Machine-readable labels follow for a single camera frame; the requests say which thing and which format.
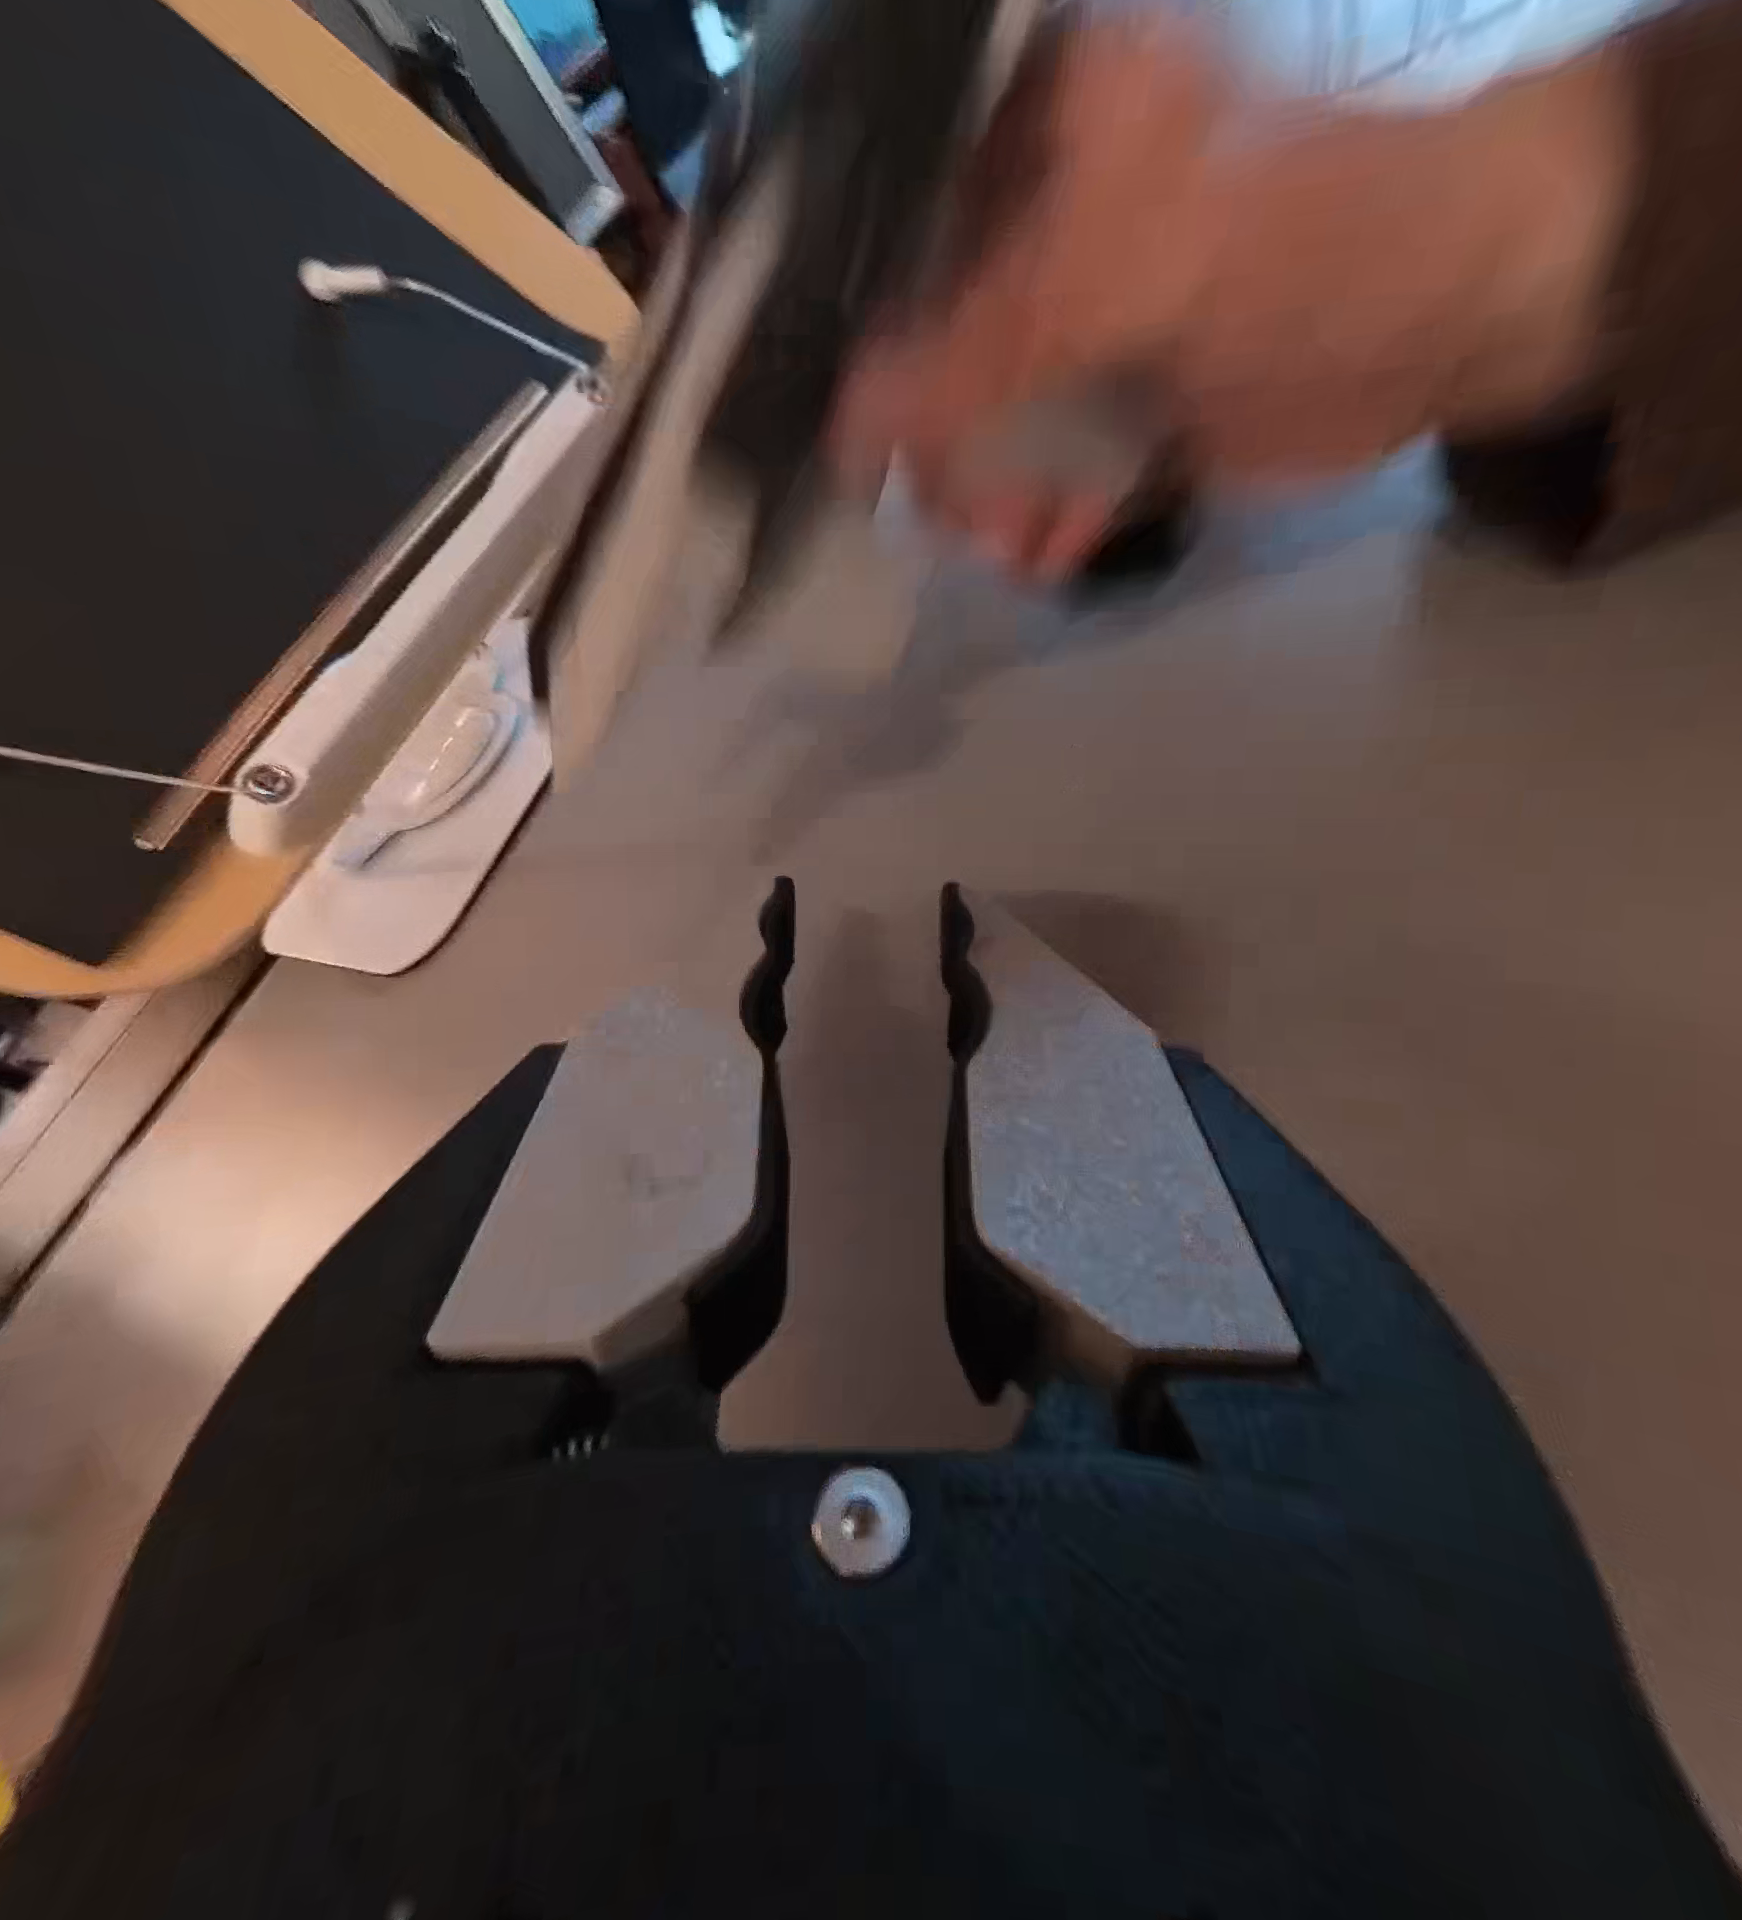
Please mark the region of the person's right hand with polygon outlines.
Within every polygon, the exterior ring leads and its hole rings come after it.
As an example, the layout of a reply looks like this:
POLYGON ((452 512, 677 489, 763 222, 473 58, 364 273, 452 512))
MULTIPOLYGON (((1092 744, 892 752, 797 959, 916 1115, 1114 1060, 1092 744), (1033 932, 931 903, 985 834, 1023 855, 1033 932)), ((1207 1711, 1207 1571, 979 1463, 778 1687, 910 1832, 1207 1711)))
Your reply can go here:
POLYGON ((1087 17, 952 182, 950 256, 835 407, 1005 568, 1060 578, 1102 481, 1027 479, 1027 413, 1119 394, 1193 479, 1299 488, 1586 385, 1632 174, 1618 47, 1447 105, 1272 102, 1187 20, 1087 17))

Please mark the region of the grey framed partition panel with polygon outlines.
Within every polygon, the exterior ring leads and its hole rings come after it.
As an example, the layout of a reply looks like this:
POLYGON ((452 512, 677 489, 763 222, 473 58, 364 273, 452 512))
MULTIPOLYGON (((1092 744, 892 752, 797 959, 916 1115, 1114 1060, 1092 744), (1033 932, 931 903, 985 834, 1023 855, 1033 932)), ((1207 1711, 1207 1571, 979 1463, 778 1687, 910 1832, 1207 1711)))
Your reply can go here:
POLYGON ((590 246, 621 192, 510 3, 305 3, 405 102, 590 246))

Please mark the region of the black-faced wooden board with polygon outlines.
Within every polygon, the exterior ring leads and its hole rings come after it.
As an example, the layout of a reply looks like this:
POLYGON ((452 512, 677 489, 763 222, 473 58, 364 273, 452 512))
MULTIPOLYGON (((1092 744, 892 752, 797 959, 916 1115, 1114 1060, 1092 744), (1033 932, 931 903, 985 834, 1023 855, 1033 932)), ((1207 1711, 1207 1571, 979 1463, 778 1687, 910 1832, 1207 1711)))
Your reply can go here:
POLYGON ((0 992, 257 933, 261 741, 633 335, 301 7, 0 3, 0 992))

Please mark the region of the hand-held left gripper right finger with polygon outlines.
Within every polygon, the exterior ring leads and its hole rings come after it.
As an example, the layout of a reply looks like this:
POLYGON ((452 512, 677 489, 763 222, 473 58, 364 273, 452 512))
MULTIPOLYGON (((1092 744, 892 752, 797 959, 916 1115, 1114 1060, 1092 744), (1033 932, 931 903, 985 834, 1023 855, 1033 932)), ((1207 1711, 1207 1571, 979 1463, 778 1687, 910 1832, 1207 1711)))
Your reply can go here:
POLYGON ((1166 1045, 986 898, 940 892, 945 1306, 985 1407, 1283 1376, 1303 1346, 1166 1045))

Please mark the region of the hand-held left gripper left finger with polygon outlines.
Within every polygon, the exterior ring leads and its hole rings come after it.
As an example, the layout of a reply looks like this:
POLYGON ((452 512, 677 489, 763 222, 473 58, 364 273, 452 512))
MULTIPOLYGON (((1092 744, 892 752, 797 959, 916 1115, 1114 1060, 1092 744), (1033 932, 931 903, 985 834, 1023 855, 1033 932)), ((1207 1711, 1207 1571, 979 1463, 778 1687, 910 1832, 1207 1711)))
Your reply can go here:
POLYGON ((794 882, 778 878, 729 1008, 646 990, 561 1050, 426 1330, 433 1361, 599 1384, 677 1369, 718 1397, 761 1354, 790 1285, 791 967, 794 882))

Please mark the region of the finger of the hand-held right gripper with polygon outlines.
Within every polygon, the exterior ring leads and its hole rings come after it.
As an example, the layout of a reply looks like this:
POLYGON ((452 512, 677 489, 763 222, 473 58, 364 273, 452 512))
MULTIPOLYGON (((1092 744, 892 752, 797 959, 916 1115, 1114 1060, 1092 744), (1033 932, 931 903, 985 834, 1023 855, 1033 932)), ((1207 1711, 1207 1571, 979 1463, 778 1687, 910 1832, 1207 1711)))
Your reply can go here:
POLYGON ((761 300, 761 212, 694 226, 602 411, 606 462, 548 590, 548 759, 579 780, 665 622, 691 544, 694 468, 761 300))

